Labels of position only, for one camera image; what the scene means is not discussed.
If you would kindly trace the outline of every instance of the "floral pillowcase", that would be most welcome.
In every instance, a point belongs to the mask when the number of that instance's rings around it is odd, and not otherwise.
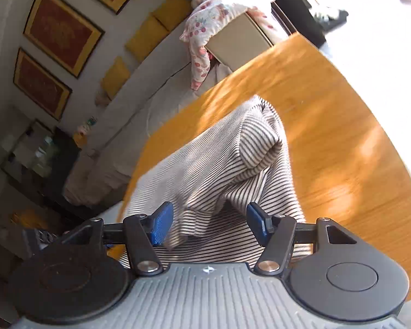
[[[180,39],[192,56],[192,85],[198,90],[210,70],[206,50],[209,39],[233,19],[247,12],[273,42],[283,40],[283,30],[271,15],[274,0],[195,0],[199,5],[188,18]]]

